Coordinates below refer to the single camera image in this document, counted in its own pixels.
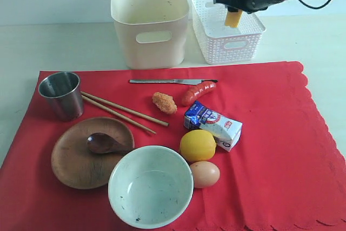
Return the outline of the small milk carton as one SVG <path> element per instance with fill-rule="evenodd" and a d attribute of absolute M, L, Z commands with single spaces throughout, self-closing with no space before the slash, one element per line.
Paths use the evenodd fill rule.
<path fill-rule="evenodd" d="M 184 126 L 189 130 L 201 129 L 210 132 L 216 144 L 229 152 L 241 136 L 243 123 L 227 118 L 195 101 L 184 113 Z"/>

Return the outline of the stainless steel cup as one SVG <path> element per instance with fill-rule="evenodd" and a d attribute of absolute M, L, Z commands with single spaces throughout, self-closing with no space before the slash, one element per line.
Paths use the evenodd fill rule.
<path fill-rule="evenodd" d="M 84 112 L 81 79 L 74 72 L 61 71 L 47 76 L 39 84 L 38 92 L 62 121 L 77 119 Z"/>

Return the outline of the red table cloth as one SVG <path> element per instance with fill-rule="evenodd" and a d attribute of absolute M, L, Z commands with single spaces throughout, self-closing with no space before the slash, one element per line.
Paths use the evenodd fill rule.
<path fill-rule="evenodd" d="M 345 230 L 345 159 L 307 89 L 299 62 L 161 70 L 81 71 L 82 90 L 169 123 L 131 127 L 137 146 L 178 149 L 184 112 L 168 116 L 154 92 L 176 102 L 187 87 L 131 84 L 133 78 L 209 78 L 201 103 L 243 124 L 241 138 L 212 158 L 221 177 L 197 189 L 165 230 Z M 34 93 L 1 167 L 1 230 L 130 230 L 113 212 L 106 187 L 77 190 L 51 169 L 57 139 L 71 126 Z"/>

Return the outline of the wooden chopstick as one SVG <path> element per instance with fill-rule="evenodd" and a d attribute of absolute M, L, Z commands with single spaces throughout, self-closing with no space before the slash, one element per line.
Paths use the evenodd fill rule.
<path fill-rule="evenodd" d="M 115 115 L 115 116 L 125 120 L 126 122 L 128 122 L 130 124 L 133 124 L 134 126 L 137 126 L 137 127 L 141 128 L 141 129 L 143 129 L 149 133 L 156 134 L 156 132 L 153 131 L 152 129 L 150 129 L 150 128 L 148 128 L 148 127 L 146 127 L 146 126 L 144 126 L 144 125 L 142 125 L 142 124 L 140 124 L 140 123 L 138 123 L 138 122 L 136 122 L 136 121 L 134 121 L 134 120 L 132 120 L 132 119 L 130 119 L 130 118 L 128 118 L 128 117 L 126 117 L 126 116 L 124 116 L 124 115 L 122 115 L 122 114 L 120 114 L 120 113 L 118 113 L 118 112 L 116 112 L 116 111 L 88 98 L 88 97 L 86 97 L 86 96 L 84 96 L 84 95 L 82 95 L 82 99 L 84 99 L 85 101 L 89 102 L 90 104 L 92 104 L 92 105 L 94 105 L 94 106 L 96 106 L 96 107 L 98 107 L 104 111 L 107 111 L 108 113 L 110 113 L 112 115 Z"/>
<path fill-rule="evenodd" d="M 143 113 L 140 113 L 140 112 L 137 112 L 137 111 L 134 111 L 132 109 L 129 109 L 127 107 L 124 107 L 124 106 L 121 106 L 119 104 L 116 104 L 114 102 L 110 102 L 108 100 L 105 100 L 103 98 L 100 98 L 100 97 L 97 97 L 97 96 L 94 96 L 92 94 L 89 94 L 89 93 L 86 93 L 86 92 L 82 92 L 82 95 L 91 99 L 92 101 L 96 101 L 97 103 L 102 103 L 102 104 L 106 104 L 106 105 L 109 105 L 109 106 L 112 106 L 114 108 L 117 108 L 117 109 L 120 109 L 120 110 L 123 110 L 123 111 L 126 111 L 128 113 L 131 113 L 131 114 L 134 114 L 138 117 L 141 117 L 141 118 L 144 118 L 146 120 L 149 120 L 151 122 L 155 122 L 155 123 L 158 123 L 160 125 L 163 125 L 163 126 L 168 126 L 169 124 L 167 122 L 164 122 L 164 121 L 161 121 L 159 119 L 156 119 L 154 117 L 151 117 L 149 115 L 146 115 L 146 114 L 143 114 Z"/>

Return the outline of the yellow cheese wedge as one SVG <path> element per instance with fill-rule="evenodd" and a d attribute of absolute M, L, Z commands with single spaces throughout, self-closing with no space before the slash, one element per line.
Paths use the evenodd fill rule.
<path fill-rule="evenodd" d="M 226 27 L 237 28 L 242 15 L 242 10 L 236 12 L 227 12 L 224 25 Z"/>

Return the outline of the yellow lemon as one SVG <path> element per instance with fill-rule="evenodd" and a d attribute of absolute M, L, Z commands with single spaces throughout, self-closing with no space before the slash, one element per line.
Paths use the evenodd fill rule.
<path fill-rule="evenodd" d="M 206 130 L 192 130 L 180 141 L 179 152 L 188 162 L 207 161 L 216 152 L 216 141 Z"/>

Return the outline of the brown egg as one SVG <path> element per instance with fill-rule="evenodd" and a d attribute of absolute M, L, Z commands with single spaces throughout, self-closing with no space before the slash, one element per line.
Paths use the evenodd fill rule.
<path fill-rule="evenodd" d="M 199 161 L 190 165 L 195 188 L 213 186 L 220 177 L 219 168 L 209 161 Z"/>

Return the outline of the white perforated plastic basket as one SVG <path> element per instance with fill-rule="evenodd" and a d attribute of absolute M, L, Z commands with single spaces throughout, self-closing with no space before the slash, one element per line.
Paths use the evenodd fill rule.
<path fill-rule="evenodd" d="M 224 25 L 227 9 L 212 0 L 191 0 L 192 26 L 208 64 L 251 60 L 265 32 L 255 14 L 243 13 L 235 28 Z"/>

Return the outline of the lower wooden chopstick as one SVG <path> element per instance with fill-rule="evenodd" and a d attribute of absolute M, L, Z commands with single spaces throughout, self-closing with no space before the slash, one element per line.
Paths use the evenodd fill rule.
<path fill-rule="evenodd" d="M 90 104 L 92 104 L 92 105 L 94 105 L 94 106 L 96 106 L 96 107 L 98 107 L 104 111 L 107 111 L 108 113 L 110 113 L 112 115 L 115 115 L 115 116 L 125 120 L 126 122 L 128 122 L 130 124 L 133 124 L 134 126 L 137 126 L 137 127 L 141 128 L 141 129 L 143 129 L 149 133 L 156 134 L 156 132 L 153 131 L 152 129 L 150 129 L 150 128 L 148 128 L 148 127 L 146 127 L 146 126 L 144 126 L 144 125 L 142 125 L 142 124 L 140 124 L 140 123 L 138 123 L 138 122 L 136 122 L 136 121 L 134 121 L 134 120 L 132 120 L 132 119 L 130 119 L 130 118 L 128 118 L 128 117 L 126 117 L 126 116 L 124 116 L 124 115 L 122 115 L 122 114 L 120 114 L 120 113 L 118 113 L 118 112 L 116 112 L 116 111 L 88 98 L 88 97 L 86 97 L 86 96 L 84 96 L 84 95 L 82 95 L 82 99 L 84 99 L 85 101 L 89 102 Z"/>

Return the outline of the orange fried croquette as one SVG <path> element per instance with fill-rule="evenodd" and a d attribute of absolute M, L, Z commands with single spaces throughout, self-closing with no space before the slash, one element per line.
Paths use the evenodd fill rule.
<path fill-rule="evenodd" d="M 175 104 L 172 96 L 156 92 L 152 96 L 152 102 L 160 111 L 168 115 L 172 115 L 177 112 L 177 105 Z"/>

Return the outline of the cream plastic storage bin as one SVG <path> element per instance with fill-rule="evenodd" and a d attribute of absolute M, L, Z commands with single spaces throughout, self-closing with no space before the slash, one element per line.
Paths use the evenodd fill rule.
<path fill-rule="evenodd" d="M 110 7 L 129 68 L 171 68 L 183 61 L 188 0 L 111 0 Z"/>

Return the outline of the red sausage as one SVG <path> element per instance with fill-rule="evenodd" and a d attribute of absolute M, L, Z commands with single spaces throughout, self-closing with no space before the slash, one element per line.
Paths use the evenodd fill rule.
<path fill-rule="evenodd" d="M 216 83 L 212 81 L 203 81 L 189 88 L 182 96 L 182 105 L 190 106 L 197 101 L 201 96 L 210 93 L 216 88 Z"/>

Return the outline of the brown wooden plate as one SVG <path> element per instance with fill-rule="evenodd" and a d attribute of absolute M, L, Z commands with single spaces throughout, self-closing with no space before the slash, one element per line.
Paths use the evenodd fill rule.
<path fill-rule="evenodd" d="M 134 137 L 121 121 L 109 117 L 94 117 L 76 123 L 56 142 L 51 154 L 54 175 L 66 186 L 94 189 L 108 183 L 115 165 L 123 157 L 116 153 L 95 154 L 87 147 L 93 133 L 107 134 L 126 148 L 134 148 Z"/>

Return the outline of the upper wooden chopstick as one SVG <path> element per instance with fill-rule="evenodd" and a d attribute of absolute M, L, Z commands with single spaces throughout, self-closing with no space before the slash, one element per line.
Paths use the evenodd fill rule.
<path fill-rule="evenodd" d="M 134 114 L 138 117 L 141 117 L 141 118 L 144 118 L 146 120 L 149 120 L 151 122 L 155 122 L 155 123 L 158 123 L 160 125 L 163 125 L 163 126 L 168 126 L 169 124 L 167 122 L 164 122 L 164 121 L 161 121 L 159 119 L 156 119 L 154 117 L 151 117 L 149 115 L 146 115 L 146 114 L 143 114 L 143 113 L 140 113 L 140 112 L 137 112 L 137 111 L 134 111 L 132 109 L 129 109 L 127 107 L 124 107 L 124 106 L 121 106 L 119 104 L 116 104 L 114 102 L 110 102 L 108 100 L 105 100 L 103 98 L 100 98 L 100 97 L 97 97 L 97 96 L 94 96 L 92 94 L 89 94 L 89 93 L 86 93 L 86 92 L 82 92 L 82 95 L 91 99 L 92 101 L 96 101 L 97 103 L 102 103 L 102 104 L 106 104 L 106 105 L 109 105 L 109 106 L 112 106 L 114 108 L 117 108 L 117 109 L 120 109 L 120 110 L 123 110 L 123 111 L 126 111 L 128 113 L 131 113 L 131 114 Z"/>

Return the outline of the dark wooden spoon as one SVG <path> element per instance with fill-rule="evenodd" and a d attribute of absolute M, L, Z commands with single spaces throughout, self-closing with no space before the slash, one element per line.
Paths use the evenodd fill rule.
<path fill-rule="evenodd" d="M 132 146 L 121 144 L 113 137 L 104 133 L 91 134 L 87 138 L 86 143 L 88 149 L 95 154 L 127 154 L 134 150 Z"/>

